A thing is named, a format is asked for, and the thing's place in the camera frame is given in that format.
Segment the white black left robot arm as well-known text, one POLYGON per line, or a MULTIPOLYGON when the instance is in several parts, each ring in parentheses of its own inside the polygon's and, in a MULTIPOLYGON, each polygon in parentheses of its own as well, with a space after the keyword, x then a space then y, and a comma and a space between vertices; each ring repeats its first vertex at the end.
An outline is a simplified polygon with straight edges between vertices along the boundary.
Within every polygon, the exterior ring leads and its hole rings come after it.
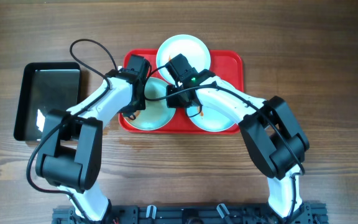
POLYGON ((118 113, 145 109, 148 68, 122 68, 103 75, 101 86, 71 108, 51 110, 44 132, 27 167, 65 194, 82 223, 111 222, 111 203, 97 183, 101 168, 103 129, 118 113))

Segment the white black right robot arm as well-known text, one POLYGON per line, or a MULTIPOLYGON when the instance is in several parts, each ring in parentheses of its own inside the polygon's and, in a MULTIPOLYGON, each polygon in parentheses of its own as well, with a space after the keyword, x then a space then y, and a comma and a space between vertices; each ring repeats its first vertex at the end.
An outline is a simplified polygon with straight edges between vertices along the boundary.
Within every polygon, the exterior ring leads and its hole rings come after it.
POLYGON ((268 205, 281 220, 295 219, 303 203, 298 181, 310 144, 284 99, 247 95, 204 70, 169 85, 167 101, 169 106, 211 108, 237 124, 252 162, 268 179, 268 205))

